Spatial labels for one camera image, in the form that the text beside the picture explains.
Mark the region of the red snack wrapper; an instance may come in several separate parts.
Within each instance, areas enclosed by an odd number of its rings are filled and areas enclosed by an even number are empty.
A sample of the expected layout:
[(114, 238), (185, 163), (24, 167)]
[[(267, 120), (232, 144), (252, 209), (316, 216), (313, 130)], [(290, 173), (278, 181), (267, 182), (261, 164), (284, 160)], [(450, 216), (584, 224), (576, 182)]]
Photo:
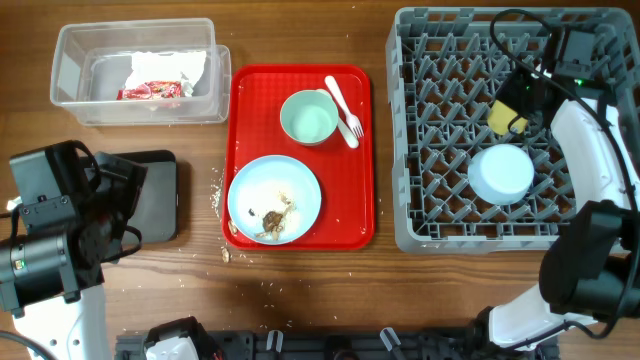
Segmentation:
[(178, 81), (150, 81), (136, 88), (120, 90), (117, 100), (157, 100), (181, 96), (182, 84)]

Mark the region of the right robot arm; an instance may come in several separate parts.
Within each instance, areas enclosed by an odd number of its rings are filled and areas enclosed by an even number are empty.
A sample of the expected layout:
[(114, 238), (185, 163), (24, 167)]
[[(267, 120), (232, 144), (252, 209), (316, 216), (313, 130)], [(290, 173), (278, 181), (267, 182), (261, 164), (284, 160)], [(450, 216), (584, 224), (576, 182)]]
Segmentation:
[(481, 349), (524, 352), (579, 329), (607, 337), (639, 315), (639, 176), (625, 146), (612, 85), (593, 77), (592, 32), (547, 25), (538, 66), (519, 61), (500, 87), (491, 128), (519, 133), (536, 120), (564, 155), (576, 214), (543, 257), (539, 280), (509, 303), (489, 308), (476, 328)]

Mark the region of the white napkin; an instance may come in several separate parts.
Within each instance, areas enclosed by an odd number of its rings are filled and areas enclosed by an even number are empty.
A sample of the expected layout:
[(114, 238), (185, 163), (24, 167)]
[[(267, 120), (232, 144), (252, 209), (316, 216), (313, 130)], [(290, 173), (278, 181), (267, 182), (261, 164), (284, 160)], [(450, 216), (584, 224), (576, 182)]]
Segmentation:
[(205, 51), (135, 52), (131, 56), (131, 74), (122, 89), (136, 88), (150, 81), (178, 81), (182, 84), (179, 98), (191, 97), (204, 74), (206, 59)]

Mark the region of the white plastic spoon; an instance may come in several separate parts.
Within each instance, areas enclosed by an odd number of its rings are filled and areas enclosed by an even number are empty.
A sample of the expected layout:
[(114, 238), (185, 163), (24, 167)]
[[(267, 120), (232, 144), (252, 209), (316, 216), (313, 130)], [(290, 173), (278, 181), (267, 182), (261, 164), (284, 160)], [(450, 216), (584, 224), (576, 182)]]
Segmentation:
[[(318, 89), (318, 92), (328, 96), (328, 97), (332, 97), (336, 103), (338, 104), (338, 106), (343, 110), (344, 114), (347, 115), (349, 113), (349, 109), (347, 107), (347, 104), (343, 98), (343, 96), (338, 92), (338, 91), (334, 91), (334, 90), (324, 90), (324, 89)], [(340, 132), (340, 134), (342, 135), (343, 139), (345, 140), (346, 144), (352, 148), (352, 149), (356, 149), (359, 147), (359, 141), (357, 139), (357, 137), (352, 133), (352, 131), (350, 130), (350, 128), (347, 126), (347, 124), (345, 123), (345, 121), (341, 118), (338, 117), (338, 122), (337, 122), (337, 128)]]

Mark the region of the light blue plate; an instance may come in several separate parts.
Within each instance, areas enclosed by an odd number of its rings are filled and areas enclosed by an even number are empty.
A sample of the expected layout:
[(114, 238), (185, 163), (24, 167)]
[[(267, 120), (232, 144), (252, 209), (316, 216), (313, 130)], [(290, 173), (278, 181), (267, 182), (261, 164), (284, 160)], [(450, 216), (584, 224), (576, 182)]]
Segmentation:
[[(248, 209), (261, 198), (284, 195), (294, 202), (278, 240), (255, 238), (261, 230), (250, 218)], [(301, 161), (285, 155), (259, 157), (233, 177), (228, 188), (227, 224), (234, 235), (242, 235), (250, 244), (282, 246), (300, 240), (316, 223), (322, 208), (323, 196), (314, 173)]]

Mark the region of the yellow plastic cup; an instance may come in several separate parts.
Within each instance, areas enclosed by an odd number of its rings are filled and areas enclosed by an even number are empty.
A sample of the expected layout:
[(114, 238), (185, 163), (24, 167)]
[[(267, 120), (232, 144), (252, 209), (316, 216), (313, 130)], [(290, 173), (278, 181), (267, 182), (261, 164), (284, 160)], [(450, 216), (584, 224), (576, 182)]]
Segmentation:
[(489, 128), (498, 135), (521, 134), (528, 123), (526, 118), (499, 100), (496, 100), (491, 106), (487, 119)]

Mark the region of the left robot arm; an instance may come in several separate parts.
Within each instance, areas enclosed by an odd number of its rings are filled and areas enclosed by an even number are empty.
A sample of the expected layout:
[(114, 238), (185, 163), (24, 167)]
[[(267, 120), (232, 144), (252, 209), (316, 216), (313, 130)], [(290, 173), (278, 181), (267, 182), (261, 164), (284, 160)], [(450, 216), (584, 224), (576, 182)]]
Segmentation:
[(147, 169), (69, 140), (16, 155), (10, 167), (21, 202), (1, 243), (2, 338), (34, 359), (109, 359), (102, 266), (126, 249)]

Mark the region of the green small bowl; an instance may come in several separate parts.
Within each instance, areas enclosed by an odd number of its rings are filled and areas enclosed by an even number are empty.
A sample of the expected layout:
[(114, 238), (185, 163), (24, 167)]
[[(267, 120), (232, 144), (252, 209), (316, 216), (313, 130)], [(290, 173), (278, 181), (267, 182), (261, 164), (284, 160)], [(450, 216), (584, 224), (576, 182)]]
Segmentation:
[(284, 101), (279, 113), (284, 133), (304, 146), (326, 141), (336, 130), (338, 118), (337, 105), (323, 89), (292, 94)]

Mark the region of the white plastic fork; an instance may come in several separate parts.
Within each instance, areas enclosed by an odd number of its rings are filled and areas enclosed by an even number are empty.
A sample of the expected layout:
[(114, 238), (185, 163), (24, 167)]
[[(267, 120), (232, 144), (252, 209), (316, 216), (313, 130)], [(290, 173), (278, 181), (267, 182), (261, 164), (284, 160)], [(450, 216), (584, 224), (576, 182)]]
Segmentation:
[(327, 88), (329, 89), (329, 92), (332, 94), (332, 96), (334, 97), (334, 99), (336, 100), (337, 104), (339, 105), (339, 107), (342, 109), (343, 113), (345, 114), (345, 119), (346, 119), (346, 123), (347, 126), (349, 127), (349, 129), (351, 130), (351, 132), (357, 137), (357, 138), (363, 138), (364, 137), (364, 131), (362, 128), (362, 125), (360, 123), (359, 118), (354, 115), (347, 103), (346, 100), (342, 94), (342, 91), (340, 89), (340, 86), (338, 85), (336, 79), (334, 76), (332, 75), (327, 75), (324, 79), (324, 82), (327, 86)]

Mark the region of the light blue bowl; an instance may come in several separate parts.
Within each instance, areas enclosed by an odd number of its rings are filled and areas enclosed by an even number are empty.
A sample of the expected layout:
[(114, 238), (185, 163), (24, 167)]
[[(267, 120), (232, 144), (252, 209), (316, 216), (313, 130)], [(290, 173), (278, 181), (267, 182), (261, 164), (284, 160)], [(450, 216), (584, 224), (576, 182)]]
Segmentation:
[(511, 205), (524, 198), (534, 174), (533, 162), (524, 150), (500, 144), (474, 155), (467, 177), (472, 190), (485, 202)]

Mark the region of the brown food scraps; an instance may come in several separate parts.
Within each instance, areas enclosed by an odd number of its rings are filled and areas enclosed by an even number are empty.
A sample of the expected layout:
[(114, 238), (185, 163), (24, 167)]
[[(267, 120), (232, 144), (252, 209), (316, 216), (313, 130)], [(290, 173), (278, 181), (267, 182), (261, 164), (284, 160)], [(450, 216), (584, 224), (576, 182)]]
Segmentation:
[(285, 218), (293, 209), (294, 202), (282, 194), (261, 198), (257, 204), (248, 209), (250, 218), (261, 226), (261, 230), (255, 232), (254, 237), (271, 237), (272, 240), (278, 240), (280, 233), (284, 230)]

